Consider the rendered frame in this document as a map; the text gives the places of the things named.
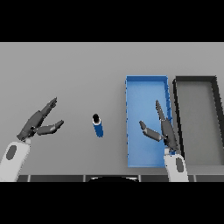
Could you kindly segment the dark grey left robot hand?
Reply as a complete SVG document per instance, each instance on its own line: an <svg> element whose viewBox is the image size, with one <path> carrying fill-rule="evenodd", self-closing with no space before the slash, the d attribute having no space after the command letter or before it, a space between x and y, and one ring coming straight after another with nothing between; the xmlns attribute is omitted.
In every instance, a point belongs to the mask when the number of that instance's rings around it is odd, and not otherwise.
<svg viewBox="0 0 224 224"><path fill-rule="evenodd" d="M63 120L47 126L43 126L42 123L56 106L56 103L57 98L53 98L44 106L42 110L35 112L17 134L17 138L24 142L27 138L33 137L35 134L38 134L39 136L54 134L64 123Z"/></svg>

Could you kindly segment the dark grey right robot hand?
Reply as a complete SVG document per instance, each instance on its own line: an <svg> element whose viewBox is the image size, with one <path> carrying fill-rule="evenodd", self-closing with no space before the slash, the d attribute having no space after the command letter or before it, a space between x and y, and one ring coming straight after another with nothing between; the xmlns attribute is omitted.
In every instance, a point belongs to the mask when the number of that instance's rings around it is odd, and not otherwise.
<svg viewBox="0 0 224 224"><path fill-rule="evenodd" d="M139 124L143 134L153 140L156 140L157 142L163 140L164 145L171 151L177 151L178 145L174 129L169 119L165 117L159 101L156 101L156 110L161 124L161 132L158 133L155 130L148 128L143 121L140 121Z"/></svg>

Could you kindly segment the blue bin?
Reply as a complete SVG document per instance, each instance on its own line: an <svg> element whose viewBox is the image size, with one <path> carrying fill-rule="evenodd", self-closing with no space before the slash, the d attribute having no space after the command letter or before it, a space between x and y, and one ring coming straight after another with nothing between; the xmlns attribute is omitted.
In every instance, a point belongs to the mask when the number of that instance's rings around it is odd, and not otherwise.
<svg viewBox="0 0 224 224"><path fill-rule="evenodd" d="M139 122L143 121L147 128L161 132L161 123L156 110L156 101L159 101L164 117L172 123L168 77L127 75L125 85L128 167L164 167L164 142L157 142L145 136Z"/></svg>

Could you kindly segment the dark grey bin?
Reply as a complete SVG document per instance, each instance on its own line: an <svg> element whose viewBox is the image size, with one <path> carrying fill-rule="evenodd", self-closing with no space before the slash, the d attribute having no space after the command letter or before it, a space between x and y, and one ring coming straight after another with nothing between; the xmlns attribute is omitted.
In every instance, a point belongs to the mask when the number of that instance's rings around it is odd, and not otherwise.
<svg viewBox="0 0 224 224"><path fill-rule="evenodd" d="M224 165L224 114L216 76L172 82L181 155L187 165Z"/></svg>

